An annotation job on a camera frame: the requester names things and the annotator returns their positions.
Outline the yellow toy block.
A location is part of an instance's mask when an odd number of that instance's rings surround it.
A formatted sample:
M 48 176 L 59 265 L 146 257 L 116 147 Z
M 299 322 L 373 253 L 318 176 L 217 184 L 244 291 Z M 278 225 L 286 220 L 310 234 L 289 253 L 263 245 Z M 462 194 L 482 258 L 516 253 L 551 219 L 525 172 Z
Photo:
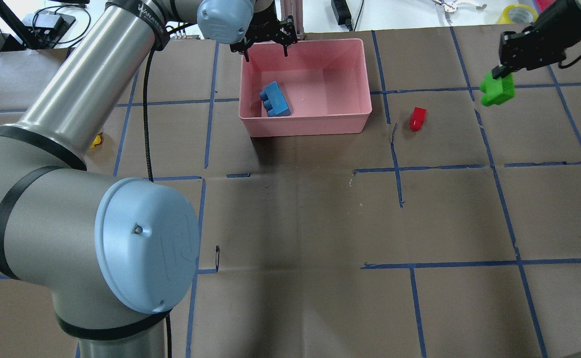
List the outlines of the yellow toy block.
M 95 149 L 97 146 L 100 146 L 103 143 L 103 132 L 99 132 L 97 136 L 93 139 L 93 142 L 90 145 L 90 149 Z

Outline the pink plastic box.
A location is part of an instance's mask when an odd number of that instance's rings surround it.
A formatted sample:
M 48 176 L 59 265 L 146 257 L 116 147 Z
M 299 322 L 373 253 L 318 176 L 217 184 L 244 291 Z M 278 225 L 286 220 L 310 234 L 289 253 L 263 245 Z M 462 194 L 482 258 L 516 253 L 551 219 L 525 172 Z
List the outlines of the pink plastic box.
M 261 93 L 279 85 L 290 113 L 274 116 Z M 358 134 L 372 112 L 359 38 L 300 41 L 284 53 L 257 43 L 241 63 L 240 120 L 251 137 Z

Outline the blue toy block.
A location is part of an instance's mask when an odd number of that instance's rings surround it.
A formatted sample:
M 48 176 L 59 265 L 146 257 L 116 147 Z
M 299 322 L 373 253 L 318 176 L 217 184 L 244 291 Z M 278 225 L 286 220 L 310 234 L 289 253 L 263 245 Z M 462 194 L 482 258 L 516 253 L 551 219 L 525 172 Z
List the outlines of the blue toy block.
M 289 116 L 292 114 L 290 105 L 277 81 L 264 86 L 259 96 L 267 116 Z

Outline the yellow tape roll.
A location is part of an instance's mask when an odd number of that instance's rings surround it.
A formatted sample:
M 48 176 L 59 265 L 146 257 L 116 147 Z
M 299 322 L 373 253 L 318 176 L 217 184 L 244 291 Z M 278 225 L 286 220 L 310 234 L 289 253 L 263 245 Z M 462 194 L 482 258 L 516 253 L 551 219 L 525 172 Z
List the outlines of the yellow tape roll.
M 538 13 L 530 6 L 511 4 L 504 7 L 496 24 L 532 23 L 538 18 Z

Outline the black power adapter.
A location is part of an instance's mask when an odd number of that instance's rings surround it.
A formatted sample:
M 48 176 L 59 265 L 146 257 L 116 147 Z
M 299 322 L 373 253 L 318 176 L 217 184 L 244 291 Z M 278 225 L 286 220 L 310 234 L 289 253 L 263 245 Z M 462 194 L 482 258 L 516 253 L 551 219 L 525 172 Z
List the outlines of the black power adapter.
M 352 29 L 352 14 L 346 0 L 332 0 L 331 7 L 336 24 Z

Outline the red toy block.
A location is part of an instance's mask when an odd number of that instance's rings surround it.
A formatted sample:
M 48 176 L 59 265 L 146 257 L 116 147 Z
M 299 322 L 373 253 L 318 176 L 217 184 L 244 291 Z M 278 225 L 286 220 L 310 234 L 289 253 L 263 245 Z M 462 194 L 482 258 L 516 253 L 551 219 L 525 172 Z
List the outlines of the red toy block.
M 422 129 L 426 120 L 427 110 L 425 108 L 415 107 L 409 120 L 409 128 L 412 132 L 418 132 Z

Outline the green toy block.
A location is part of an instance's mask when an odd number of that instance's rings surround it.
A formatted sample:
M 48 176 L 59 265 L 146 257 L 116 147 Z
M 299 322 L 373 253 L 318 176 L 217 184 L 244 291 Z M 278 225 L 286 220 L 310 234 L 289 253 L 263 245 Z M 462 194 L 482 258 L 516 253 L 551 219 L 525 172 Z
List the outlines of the green toy block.
M 516 96 L 513 74 L 494 79 L 489 72 L 479 84 L 479 89 L 483 93 L 481 104 L 485 107 L 502 105 Z

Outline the black usb hub box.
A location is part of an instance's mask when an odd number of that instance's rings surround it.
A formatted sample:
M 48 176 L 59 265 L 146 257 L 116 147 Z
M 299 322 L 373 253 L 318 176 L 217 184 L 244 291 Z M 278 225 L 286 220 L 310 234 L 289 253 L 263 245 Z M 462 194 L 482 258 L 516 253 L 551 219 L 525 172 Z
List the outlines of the black usb hub box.
M 30 28 L 43 42 L 56 43 L 60 42 L 75 22 L 76 17 L 70 14 L 44 10 L 32 16 Z

